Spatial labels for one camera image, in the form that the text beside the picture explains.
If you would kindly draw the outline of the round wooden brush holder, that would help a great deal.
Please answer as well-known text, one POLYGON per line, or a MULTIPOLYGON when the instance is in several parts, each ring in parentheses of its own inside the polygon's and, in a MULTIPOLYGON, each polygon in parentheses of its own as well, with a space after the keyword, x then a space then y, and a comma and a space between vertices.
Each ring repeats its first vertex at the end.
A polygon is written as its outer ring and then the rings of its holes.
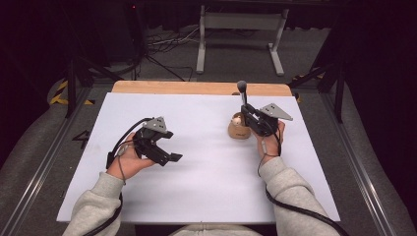
POLYGON ((251 136, 251 130, 245 123, 245 117, 241 112, 235 113, 228 125, 228 135, 232 139, 246 140, 251 136))

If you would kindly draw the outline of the white metal stand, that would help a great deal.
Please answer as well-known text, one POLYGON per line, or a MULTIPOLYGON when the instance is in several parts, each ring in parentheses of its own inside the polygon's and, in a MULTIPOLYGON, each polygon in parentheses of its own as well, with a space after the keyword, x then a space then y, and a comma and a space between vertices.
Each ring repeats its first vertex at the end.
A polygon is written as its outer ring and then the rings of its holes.
POLYGON ((208 8, 202 5, 200 10, 200 41, 196 72, 202 74, 205 71, 206 29, 274 30, 275 40, 268 44, 268 51, 276 74, 279 77, 283 76, 284 70, 277 49, 284 31, 288 13, 288 9, 282 10, 279 14, 214 13, 209 12, 208 8))

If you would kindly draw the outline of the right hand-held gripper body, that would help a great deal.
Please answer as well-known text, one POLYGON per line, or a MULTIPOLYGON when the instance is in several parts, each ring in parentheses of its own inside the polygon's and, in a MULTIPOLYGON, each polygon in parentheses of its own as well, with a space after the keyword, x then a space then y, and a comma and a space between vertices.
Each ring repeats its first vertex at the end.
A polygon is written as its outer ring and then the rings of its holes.
POLYGON ((261 137, 267 137, 275 134, 278 128, 277 123, 279 119, 288 121, 293 120, 288 113, 278 107, 275 103, 268 104, 256 110, 259 117, 253 117, 254 123, 251 129, 261 137))

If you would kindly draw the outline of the yellow black hazard tape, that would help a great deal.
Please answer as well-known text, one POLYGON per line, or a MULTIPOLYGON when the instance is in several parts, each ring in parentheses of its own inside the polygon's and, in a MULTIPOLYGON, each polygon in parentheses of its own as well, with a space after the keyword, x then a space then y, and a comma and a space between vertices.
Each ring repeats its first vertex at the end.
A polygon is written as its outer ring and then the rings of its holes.
POLYGON ((61 82, 61 84, 58 86, 58 88, 55 91, 55 93, 53 94, 53 96, 50 99, 49 103, 50 104, 65 104, 65 105, 68 105, 69 104, 69 100, 62 97, 62 94, 63 94, 64 90, 67 88, 67 86, 68 86, 68 81, 67 80, 63 80, 61 82))

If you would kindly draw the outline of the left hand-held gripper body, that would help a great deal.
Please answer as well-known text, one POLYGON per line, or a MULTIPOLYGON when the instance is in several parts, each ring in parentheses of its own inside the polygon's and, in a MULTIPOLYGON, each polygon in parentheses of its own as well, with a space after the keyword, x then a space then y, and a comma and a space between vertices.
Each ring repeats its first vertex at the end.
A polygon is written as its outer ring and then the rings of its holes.
POLYGON ((156 142, 163 139, 160 133, 166 133, 167 128, 163 117, 145 118, 140 124, 142 127, 135 133, 133 142, 136 153, 144 155, 155 163, 158 163, 166 151, 157 146, 156 142))

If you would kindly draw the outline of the person's torso grey clothing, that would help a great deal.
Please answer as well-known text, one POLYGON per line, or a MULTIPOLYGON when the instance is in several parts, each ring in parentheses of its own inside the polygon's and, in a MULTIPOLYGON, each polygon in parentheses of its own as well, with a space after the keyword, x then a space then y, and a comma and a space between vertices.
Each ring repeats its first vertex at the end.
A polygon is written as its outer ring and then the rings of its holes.
POLYGON ((181 227, 169 236, 262 236, 242 226, 229 224, 193 224, 181 227))

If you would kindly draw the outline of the aluminium floor rail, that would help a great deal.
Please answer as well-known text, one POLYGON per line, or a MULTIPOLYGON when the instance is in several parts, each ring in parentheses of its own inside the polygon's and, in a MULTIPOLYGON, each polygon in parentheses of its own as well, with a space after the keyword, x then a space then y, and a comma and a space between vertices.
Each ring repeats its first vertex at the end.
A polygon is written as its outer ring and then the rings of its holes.
POLYGON ((380 236, 397 236, 391 224, 388 222, 386 211, 362 161, 356 155, 344 125, 337 120, 334 114, 331 96, 327 93, 322 93, 321 98, 335 130, 341 138, 342 145, 347 153, 347 161, 350 169, 380 236))
POLYGON ((24 193, 20 197, 17 206, 9 217, 9 220, 5 224, 3 230, 0 232, 0 236, 15 236, 20 229, 23 220, 27 216, 30 207, 36 199, 50 169, 52 168, 53 162, 56 159, 57 152, 60 150, 62 143, 64 142, 64 138, 68 134, 74 120, 82 109, 83 104, 85 103, 85 100, 88 98, 89 94, 90 88, 81 88, 80 92, 76 95, 76 103, 72 113, 68 118, 65 118, 60 125, 50 147, 37 166, 36 171, 30 178, 28 186, 25 188, 24 193))

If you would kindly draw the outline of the black metal stand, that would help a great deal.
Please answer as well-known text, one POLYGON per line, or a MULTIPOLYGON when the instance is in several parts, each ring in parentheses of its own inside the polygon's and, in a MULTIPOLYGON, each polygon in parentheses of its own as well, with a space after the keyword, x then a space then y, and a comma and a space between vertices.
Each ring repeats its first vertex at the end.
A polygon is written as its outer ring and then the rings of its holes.
POLYGON ((319 83, 317 84, 317 90, 319 93, 329 93, 332 88, 335 88, 335 99, 333 112, 336 117, 336 120, 342 122, 342 100, 344 93, 344 83, 345 83, 345 72, 343 69, 343 64, 340 62, 330 63, 324 65, 323 67, 318 67, 313 69, 308 74, 304 76, 296 76, 288 86, 291 89, 295 89, 308 81, 322 76, 319 83))

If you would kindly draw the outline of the person's left hand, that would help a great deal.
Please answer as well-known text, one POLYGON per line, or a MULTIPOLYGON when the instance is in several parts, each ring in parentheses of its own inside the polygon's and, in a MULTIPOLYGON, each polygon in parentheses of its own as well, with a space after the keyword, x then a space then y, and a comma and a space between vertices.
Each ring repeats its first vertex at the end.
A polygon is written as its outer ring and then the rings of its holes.
POLYGON ((134 177, 141 170, 154 165, 152 160, 142 158, 136 154, 135 148, 133 147, 133 137, 134 133, 131 133, 126 138, 126 141, 122 145, 124 152, 114 159, 110 167, 106 170, 107 174, 126 181, 134 177))

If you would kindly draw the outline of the black makeup brush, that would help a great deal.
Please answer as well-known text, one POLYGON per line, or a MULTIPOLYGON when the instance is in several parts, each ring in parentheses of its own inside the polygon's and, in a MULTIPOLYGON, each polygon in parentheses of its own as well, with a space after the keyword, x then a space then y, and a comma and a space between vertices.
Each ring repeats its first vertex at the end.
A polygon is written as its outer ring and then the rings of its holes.
POLYGON ((244 105, 247 105, 247 83, 245 81, 239 81, 237 83, 237 88, 240 92, 240 95, 242 97, 242 102, 244 105))

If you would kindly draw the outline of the black tripod stand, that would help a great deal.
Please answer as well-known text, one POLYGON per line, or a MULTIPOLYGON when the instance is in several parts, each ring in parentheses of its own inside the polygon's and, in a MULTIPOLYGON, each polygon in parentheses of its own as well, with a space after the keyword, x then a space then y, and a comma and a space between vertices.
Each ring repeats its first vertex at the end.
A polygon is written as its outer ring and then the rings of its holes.
POLYGON ((90 88, 93 84, 89 68, 95 69, 114 82, 122 81, 122 78, 82 56, 75 48, 69 49, 68 52, 69 62, 66 76, 68 81, 68 107, 66 117, 70 118, 79 104, 77 102, 76 81, 79 81, 84 88, 90 88))

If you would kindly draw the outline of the person's right hand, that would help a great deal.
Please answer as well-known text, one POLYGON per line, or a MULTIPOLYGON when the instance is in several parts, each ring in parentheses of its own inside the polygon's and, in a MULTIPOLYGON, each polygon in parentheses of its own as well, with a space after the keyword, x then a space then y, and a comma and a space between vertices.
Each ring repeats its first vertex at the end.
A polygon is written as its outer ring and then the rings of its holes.
POLYGON ((268 137, 260 137, 257 134, 254 134, 257 140, 258 153, 261 158, 261 164, 265 164, 271 159, 280 156, 285 124, 279 121, 277 125, 277 132, 274 135, 268 137))

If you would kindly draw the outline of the white table mat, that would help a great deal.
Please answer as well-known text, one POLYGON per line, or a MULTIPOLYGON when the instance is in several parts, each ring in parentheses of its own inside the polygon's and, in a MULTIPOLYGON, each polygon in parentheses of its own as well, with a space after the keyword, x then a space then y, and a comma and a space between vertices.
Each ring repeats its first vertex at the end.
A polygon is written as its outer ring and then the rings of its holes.
POLYGON ((126 131, 145 117, 161 116, 173 136, 159 140, 158 146, 182 157, 128 180, 123 189, 123 221, 272 223, 272 204, 258 175, 256 141, 235 140, 227 133, 241 103, 237 95, 108 93, 58 220, 70 219, 76 200, 94 185, 108 153, 126 131))

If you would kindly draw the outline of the wooden table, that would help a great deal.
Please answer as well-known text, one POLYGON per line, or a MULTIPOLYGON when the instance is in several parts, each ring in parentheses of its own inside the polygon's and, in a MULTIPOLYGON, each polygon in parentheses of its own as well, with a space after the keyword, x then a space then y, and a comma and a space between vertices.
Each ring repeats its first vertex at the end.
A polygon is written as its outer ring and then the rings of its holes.
MULTIPOLYGON (((118 81, 112 92, 155 94, 219 94, 234 95, 239 90, 236 83, 213 82, 166 82, 166 81, 118 81)), ((291 96, 289 86, 284 84, 248 84, 248 95, 291 96)))

